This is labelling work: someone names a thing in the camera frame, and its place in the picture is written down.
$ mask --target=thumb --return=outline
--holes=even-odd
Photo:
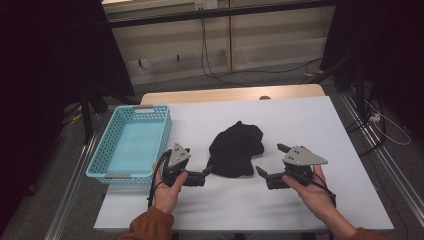
[[[290,177],[288,175],[283,176],[283,181],[291,188],[293,188],[296,192],[300,193],[304,190],[304,186],[300,184],[296,179]]]
[[[185,183],[187,177],[188,177],[188,173],[186,171],[182,172],[180,175],[178,175],[177,179],[175,179],[175,182],[171,188],[179,192],[181,190],[181,187]]]

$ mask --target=folded black garment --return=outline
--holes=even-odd
[[[252,176],[252,156],[264,152],[262,137],[257,126],[238,121],[216,136],[209,147],[211,156],[207,166],[213,165],[212,173],[223,177]]]

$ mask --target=orange sleeve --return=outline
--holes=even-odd
[[[389,239],[386,236],[383,236],[378,233],[368,231],[363,228],[358,228],[356,234],[351,238],[351,240],[387,240]]]
[[[170,240],[174,217],[151,206],[131,222],[130,232],[117,240]]]

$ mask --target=white table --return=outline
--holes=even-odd
[[[174,142],[191,149],[187,166],[202,171],[208,148],[218,133],[241,120],[264,133],[265,152],[252,159],[268,173],[284,168],[276,144],[303,145],[326,158],[328,186],[337,194],[341,213],[356,227],[393,229],[328,97],[265,101],[170,104]],[[110,186],[94,228],[126,231],[147,209],[150,186]],[[173,213],[175,231],[318,231],[325,225],[305,207],[292,189],[268,190],[265,180],[226,179],[214,175],[204,187],[183,187]]]

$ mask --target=basket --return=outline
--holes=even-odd
[[[117,107],[86,175],[104,184],[150,184],[170,129],[167,105]]]

